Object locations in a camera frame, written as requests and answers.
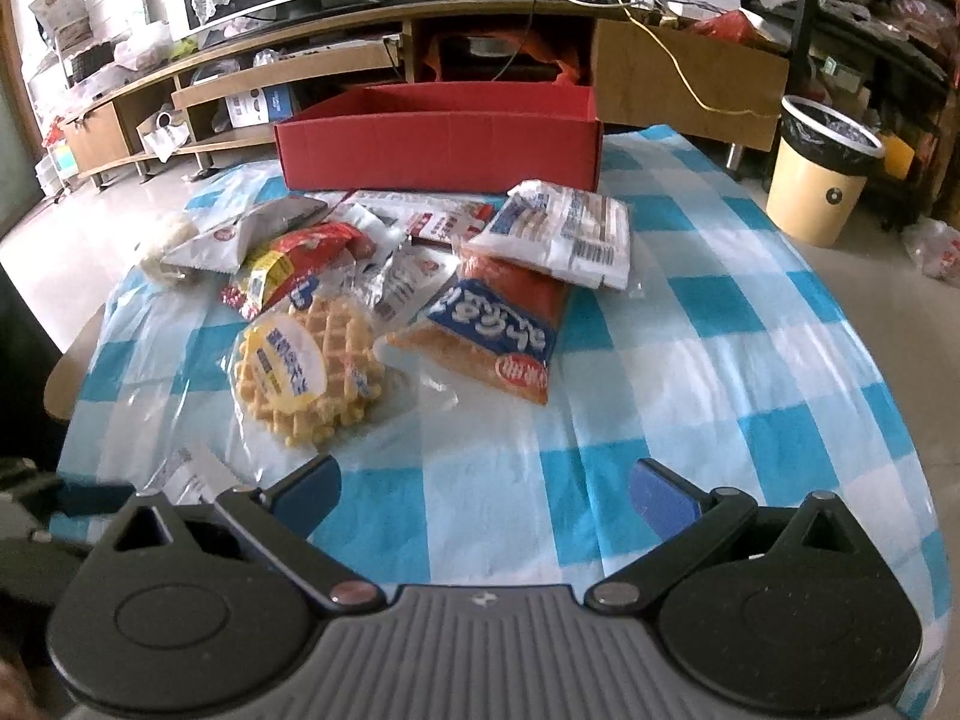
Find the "waffle snack pack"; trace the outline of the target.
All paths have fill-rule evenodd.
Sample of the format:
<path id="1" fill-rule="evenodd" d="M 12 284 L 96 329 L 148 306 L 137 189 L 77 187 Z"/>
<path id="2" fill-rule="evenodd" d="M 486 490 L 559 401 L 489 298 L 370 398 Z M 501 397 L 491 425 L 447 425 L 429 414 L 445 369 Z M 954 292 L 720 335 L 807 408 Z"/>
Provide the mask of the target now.
<path id="1" fill-rule="evenodd" d="M 322 445 L 384 394 L 368 312 L 345 294 L 277 305 L 247 325 L 228 364 L 241 415 L 286 445 Z"/>

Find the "red yellow Trolli candy bag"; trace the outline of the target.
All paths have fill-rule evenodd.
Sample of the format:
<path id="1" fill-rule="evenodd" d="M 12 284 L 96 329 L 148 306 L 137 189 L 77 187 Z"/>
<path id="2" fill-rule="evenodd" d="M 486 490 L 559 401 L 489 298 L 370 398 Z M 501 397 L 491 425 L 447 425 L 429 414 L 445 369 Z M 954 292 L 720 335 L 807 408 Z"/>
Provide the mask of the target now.
<path id="1" fill-rule="evenodd" d="M 317 223 L 252 250 L 220 293 L 221 302 L 245 320 L 277 304 L 304 278 L 342 268 L 371 255 L 376 248 L 366 232 L 348 223 Z"/>

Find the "silver white snack pouch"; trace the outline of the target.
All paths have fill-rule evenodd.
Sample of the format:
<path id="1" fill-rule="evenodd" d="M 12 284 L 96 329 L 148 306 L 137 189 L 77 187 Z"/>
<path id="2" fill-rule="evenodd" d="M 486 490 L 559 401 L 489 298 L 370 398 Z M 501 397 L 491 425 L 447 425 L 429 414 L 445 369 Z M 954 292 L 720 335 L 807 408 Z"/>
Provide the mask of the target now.
<path id="1" fill-rule="evenodd" d="M 331 202 L 306 195 L 286 195 L 197 232 L 161 255 L 160 264 L 233 275 L 241 270 L 245 257 L 257 245 L 293 231 L 304 223 L 322 220 L 331 210 Z"/>

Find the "orange bread pack blue label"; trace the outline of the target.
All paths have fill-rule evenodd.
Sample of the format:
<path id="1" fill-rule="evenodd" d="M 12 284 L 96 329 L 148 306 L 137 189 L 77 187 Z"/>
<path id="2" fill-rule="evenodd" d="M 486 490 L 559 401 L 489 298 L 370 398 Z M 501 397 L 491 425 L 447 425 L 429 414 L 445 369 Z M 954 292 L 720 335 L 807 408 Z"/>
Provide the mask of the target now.
<path id="1" fill-rule="evenodd" d="M 383 361 L 423 359 L 544 406 L 568 296 L 556 278 L 466 247 L 449 288 L 374 349 Z"/>

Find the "white biscuit pack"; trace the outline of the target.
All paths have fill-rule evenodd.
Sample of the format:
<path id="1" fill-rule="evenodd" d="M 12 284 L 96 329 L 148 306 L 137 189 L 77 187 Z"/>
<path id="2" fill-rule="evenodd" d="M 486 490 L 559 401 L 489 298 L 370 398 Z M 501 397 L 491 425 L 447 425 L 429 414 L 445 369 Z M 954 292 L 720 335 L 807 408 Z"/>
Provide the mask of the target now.
<path id="1" fill-rule="evenodd" d="M 635 286 L 630 208 L 579 188 L 534 179 L 515 185 L 469 247 L 574 286 Z"/>

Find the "red white snack packet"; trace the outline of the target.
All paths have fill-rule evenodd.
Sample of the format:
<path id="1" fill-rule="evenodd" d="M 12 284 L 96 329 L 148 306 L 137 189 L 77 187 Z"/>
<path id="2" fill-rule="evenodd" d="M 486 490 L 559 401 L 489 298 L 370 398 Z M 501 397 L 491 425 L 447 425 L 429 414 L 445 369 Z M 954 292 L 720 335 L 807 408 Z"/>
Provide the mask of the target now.
<path id="1" fill-rule="evenodd" d="M 485 195 L 357 190 L 347 202 L 363 206 L 382 221 L 404 229 L 414 241 L 451 245 L 473 238 L 496 213 Z"/>

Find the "blue white checkered tablecloth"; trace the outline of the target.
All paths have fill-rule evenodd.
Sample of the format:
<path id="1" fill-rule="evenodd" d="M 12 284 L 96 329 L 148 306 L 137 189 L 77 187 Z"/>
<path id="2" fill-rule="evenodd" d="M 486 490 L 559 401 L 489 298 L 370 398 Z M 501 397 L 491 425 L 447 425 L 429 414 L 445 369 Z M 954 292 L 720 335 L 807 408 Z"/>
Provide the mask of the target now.
<path id="1" fill-rule="evenodd" d="M 584 589 L 656 541 L 626 499 L 640 455 L 768 504 L 833 489 L 918 608 L 901 705 L 921 717 L 942 686 L 949 567 L 869 351 L 754 200 L 680 135 L 612 135 L 602 158 L 602 190 L 630 206 L 640 291 L 571 294 L 545 405 L 393 377 L 335 439 L 343 497 L 317 543 L 387 583 Z"/>

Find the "white plastic bag on floor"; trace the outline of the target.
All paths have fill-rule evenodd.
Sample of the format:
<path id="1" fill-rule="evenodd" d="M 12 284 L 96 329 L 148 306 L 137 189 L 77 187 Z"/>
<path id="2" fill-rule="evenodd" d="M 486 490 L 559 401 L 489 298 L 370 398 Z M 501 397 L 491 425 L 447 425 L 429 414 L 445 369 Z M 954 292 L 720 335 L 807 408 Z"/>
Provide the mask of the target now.
<path id="1" fill-rule="evenodd" d="M 957 229 L 932 218 L 905 227 L 901 240 L 908 257 L 924 277 L 957 286 L 960 281 L 960 239 Z"/>

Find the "yellow trash bin black bag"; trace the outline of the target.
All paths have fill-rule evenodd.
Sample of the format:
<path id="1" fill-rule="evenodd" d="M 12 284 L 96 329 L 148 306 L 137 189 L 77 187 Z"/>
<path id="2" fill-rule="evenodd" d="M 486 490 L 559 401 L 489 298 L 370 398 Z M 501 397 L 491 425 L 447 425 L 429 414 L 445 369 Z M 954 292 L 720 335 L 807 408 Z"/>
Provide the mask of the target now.
<path id="1" fill-rule="evenodd" d="M 791 238 L 832 247 L 884 158 L 882 140 L 858 121 L 812 99 L 784 96 L 766 215 Z"/>

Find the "white blue box on shelf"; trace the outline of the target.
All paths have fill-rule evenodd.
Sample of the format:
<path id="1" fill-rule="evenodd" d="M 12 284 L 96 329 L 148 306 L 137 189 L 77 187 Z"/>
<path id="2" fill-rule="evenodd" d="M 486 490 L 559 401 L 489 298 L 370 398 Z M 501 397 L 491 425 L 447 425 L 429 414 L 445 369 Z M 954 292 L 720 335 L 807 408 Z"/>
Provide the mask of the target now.
<path id="1" fill-rule="evenodd" d="M 256 127 L 285 121 L 298 112 L 298 103 L 290 85 L 267 86 L 231 94 L 224 99 L 233 128 Z"/>

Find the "red cardboard box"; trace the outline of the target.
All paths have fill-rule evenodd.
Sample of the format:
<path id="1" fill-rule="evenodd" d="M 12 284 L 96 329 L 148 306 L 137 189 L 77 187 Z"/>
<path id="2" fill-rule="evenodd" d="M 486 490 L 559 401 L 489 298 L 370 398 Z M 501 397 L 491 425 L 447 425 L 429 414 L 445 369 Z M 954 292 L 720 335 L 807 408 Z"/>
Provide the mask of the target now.
<path id="1" fill-rule="evenodd" d="M 589 86 L 359 86 L 274 128 L 295 190 L 505 193 L 527 179 L 596 190 L 602 124 Z"/>

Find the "wooden TV stand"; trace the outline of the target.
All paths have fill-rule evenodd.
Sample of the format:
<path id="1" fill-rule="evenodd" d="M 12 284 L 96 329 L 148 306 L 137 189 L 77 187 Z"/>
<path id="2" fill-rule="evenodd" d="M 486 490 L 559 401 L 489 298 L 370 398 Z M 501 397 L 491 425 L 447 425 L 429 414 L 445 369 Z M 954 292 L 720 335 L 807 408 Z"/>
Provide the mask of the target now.
<path id="1" fill-rule="evenodd" d="M 238 37 L 135 78 L 83 104 L 60 124 L 78 169 L 99 177 L 141 166 L 149 154 L 137 128 L 163 106 L 185 115 L 200 169 L 217 151 L 267 145 L 270 124 L 217 132 L 213 117 L 231 94 L 291 85 L 302 106 L 361 83 L 434 82 L 420 67 L 430 39 L 448 32 L 537 32 L 576 46 L 607 125 L 667 124 L 683 135 L 766 151 L 775 138 L 788 60 L 769 50 L 650 25 L 634 8 L 590 8 L 553 0 L 431 0 Z"/>

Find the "orange plastic bag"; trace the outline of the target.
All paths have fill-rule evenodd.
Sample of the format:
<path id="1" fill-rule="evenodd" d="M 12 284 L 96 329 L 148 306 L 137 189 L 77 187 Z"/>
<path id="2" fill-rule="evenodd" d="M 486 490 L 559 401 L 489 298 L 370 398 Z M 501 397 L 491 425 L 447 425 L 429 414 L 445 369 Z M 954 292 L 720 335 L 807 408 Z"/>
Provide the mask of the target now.
<path id="1" fill-rule="evenodd" d="M 537 32 L 448 32 L 430 39 L 420 67 L 435 82 L 589 82 L 576 46 L 556 47 Z"/>

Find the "black storage shelf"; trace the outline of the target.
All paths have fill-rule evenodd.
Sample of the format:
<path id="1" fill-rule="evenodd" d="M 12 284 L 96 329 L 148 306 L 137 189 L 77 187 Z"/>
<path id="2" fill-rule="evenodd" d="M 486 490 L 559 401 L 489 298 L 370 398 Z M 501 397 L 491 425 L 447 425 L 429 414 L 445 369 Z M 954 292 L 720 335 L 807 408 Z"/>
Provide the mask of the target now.
<path id="1" fill-rule="evenodd" d="M 742 0 L 789 31 L 788 91 L 867 124 L 907 174 L 880 172 L 864 202 L 889 226 L 929 215 L 958 143 L 958 0 Z"/>

